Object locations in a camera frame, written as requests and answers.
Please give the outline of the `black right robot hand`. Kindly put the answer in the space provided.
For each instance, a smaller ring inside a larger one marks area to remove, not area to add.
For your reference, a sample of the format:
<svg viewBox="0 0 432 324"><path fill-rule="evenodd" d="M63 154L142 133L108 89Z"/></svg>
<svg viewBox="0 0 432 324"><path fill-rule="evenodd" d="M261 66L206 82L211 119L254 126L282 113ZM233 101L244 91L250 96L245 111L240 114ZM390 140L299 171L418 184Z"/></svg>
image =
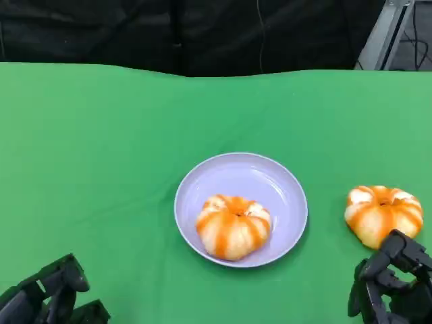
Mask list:
<svg viewBox="0 0 432 324"><path fill-rule="evenodd" d="M431 257L393 229L379 249L357 264L348 316L364 323L430 323Z"/></svg>

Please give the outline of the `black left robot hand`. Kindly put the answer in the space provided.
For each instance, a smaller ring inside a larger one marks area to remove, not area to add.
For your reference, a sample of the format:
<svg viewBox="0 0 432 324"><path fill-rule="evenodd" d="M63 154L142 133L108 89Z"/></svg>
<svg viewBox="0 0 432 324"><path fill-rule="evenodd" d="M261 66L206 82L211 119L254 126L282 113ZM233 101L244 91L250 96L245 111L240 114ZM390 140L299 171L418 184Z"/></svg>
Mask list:
<svg viewBox="0 0 432 324"><path fill-rule="evenodd" d="M2 323L108 323L111 315L93 300L76 308L79 293L90 290L84 270L67 254L1 295Z"/></svg>

